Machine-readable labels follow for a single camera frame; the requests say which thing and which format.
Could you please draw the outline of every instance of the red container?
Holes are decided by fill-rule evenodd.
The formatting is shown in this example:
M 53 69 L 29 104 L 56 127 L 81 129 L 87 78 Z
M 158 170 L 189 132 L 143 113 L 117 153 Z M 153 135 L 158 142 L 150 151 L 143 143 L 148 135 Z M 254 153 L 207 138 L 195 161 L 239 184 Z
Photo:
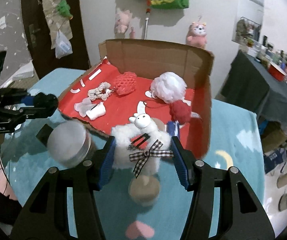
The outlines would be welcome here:
M 270 68 L 268 72 L 278 81 L 282 81 L 286 76 L 286 73 L 273 62 L 270 63 Z

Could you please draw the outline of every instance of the gray tablecloth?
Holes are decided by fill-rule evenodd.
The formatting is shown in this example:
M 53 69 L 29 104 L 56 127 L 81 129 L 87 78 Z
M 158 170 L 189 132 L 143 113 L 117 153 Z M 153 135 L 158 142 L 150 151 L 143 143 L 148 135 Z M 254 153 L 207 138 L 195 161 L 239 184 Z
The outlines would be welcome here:
M 221 94 L 229 104 L 287 125 L 287 84 L 277 81 L 244 52 L 239 51 L 231 63 Z

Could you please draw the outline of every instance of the checkered ribbon bow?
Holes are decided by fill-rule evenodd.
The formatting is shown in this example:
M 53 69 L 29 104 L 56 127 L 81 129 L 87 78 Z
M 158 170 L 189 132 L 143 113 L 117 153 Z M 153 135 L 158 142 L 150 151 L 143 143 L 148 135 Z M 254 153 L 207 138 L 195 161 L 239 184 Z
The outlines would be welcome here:
M 133 170 L 135 177 L 137 178 L 148 161 L 149 157 L 173 157 L 171 150 L 159 150 L 163 146 L 163 143 L 159 140 L 155 141 L 150 147 L 150 150 L 145 152 L 136 152 L 129 155 L 130 161 L 137 161 Z

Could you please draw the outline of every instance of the wooden door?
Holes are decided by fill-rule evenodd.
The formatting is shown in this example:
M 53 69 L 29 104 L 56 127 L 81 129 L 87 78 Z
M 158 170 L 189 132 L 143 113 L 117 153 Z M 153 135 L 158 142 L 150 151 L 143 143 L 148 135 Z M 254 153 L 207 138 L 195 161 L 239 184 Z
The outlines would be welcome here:
M 70 39 L 73 53 L 57 59 L 55 49 L 51 48 L 49 28 L 42 11 L 40 0 L 21 0 L 21 10 L 24 29 L 28 41 L 28 49 L 33 59 L 33 64 L 39 78 L 44 77 L 56 68 L 73 68 L 87 70 L 90 67 L 85 37 L 82 28 L 79 0 L 67 0 L 71 7 L 70 12 L 74 16 L 70 20 L 73 38 Z M 32 42 L 29 26 L 33 24 L 35 42 Z

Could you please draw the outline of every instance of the pink heart print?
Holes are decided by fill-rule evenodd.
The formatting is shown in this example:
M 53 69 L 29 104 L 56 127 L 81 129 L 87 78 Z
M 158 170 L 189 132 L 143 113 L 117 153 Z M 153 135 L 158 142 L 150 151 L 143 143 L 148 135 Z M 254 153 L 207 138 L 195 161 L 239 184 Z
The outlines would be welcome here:
M 155 230 L 143 222 L 135 221 L 130 224 L 126 230 L 126 237 L 129 239 L 136 239 L 139 236 L 144 238 L 151 238 L 155 234 Z

